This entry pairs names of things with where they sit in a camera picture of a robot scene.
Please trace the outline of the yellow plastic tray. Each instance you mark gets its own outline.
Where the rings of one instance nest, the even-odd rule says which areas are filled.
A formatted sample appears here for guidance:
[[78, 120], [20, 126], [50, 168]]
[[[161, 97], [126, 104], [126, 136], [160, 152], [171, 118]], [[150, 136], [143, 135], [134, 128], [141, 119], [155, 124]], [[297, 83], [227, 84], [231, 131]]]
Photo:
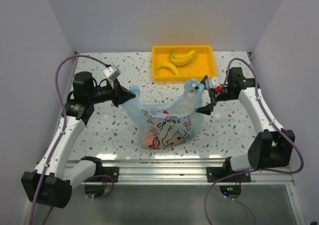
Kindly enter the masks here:
[[[161, 63], [171, 63], [171, 52], [183, 55], [191, 50], [197, 51], [195, 59], [185, 66], [176, 66], [180, 76], [175, 76], [169, 69], [157, 70], [157, 66]], [[189, 79], [200, 81], [205, 75], [208, 77], [217, 76], [214, 54], [210, 45], [158, 45], [152, 48], [152, 76], [156, 82], [184, 82]]]

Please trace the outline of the light blue plastic bag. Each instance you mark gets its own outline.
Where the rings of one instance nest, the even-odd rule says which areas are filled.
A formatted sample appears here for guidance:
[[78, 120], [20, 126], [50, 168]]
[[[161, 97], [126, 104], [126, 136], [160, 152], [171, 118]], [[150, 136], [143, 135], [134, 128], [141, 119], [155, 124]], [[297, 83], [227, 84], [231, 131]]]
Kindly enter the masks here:
[[190, 142], [201, 130], [203, 114], [196, 113], [202, 107], [204, 86], [196, 79], [184, 83], [184, 92], [169, 105], [145, 105], [140, 102], [140, 89], [129, 89], [136, 97], [122, 108], [138, 126], [141, 145], [157, 150]]

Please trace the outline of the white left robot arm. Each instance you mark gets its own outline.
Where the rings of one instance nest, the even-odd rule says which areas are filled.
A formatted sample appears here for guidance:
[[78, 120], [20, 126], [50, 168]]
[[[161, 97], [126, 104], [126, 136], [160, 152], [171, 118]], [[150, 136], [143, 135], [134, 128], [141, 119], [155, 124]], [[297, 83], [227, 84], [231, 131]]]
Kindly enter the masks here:
[[68, 157], [76, 140], [86, 127], [95, 104], [111, 101], [116, 107], [135, 98], [118, 81], [119, 71], [103, 71], [105, 86], [96, 83], [90, 72], [74, 76], [73, 91], [64, 104], [66, 113], [47, 152], [32, 172], [24, 172], [21, 182], [26, 195], [33, 204], [64, 208], [70, 201], [72, 191], [82, 182], [102, 179], [104, 170], [101, 159], [92, 156], [81, 158], [70, 171], [65, 172]]

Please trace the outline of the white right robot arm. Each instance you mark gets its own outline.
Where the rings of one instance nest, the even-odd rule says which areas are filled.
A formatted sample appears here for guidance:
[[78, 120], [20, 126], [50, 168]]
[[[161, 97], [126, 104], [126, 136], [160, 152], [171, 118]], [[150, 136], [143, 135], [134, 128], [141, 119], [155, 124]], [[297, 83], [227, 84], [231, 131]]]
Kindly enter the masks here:
[[207, 76], [201, 83], [208, 90], [210, 103], [197, 109], [198, 113], [210, 115], [217, 103], [238, 100], [256, 133], [247, 153], [227, 157], [223, 162], [221, 170], [226, 181], [234, 181], [241, 171], [288, 166], [295, 135], [273, 118], [254, 78], [246, 78], [242, 69], [235, 67], [229, 70], [225, 86], [214, 86], [213, 80]]

